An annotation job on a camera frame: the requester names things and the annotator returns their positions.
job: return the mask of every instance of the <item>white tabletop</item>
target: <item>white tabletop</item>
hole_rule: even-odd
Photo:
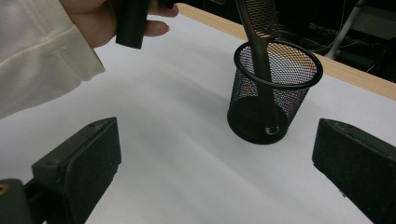
[[[260,146],[226,115],[242,41],[182,15],[143,49],[97,50],[106,72],[46,104],[0,119],[0,179],[86,124],[117,117],[122,164],[87,223],[371,223],[311,160],[318,120],[337,119],[396,145],[396,103],[324,76],[289,132]]]

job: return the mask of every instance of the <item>black mesh cup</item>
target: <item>black mesh cup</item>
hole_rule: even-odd
[[[268,46],[272,82],[255,76],[249,43],[234,55],[236,65],[233,93],[227,114],[231,129],[254,144],[273,144],[287,133],[310,87],[317,84],[323,69],[309,51],[291,43],[274,40]],[[260,90],[274,94],[275,116],[268,118]],[[267,119],[276,119],[276,128],[265,127]]]

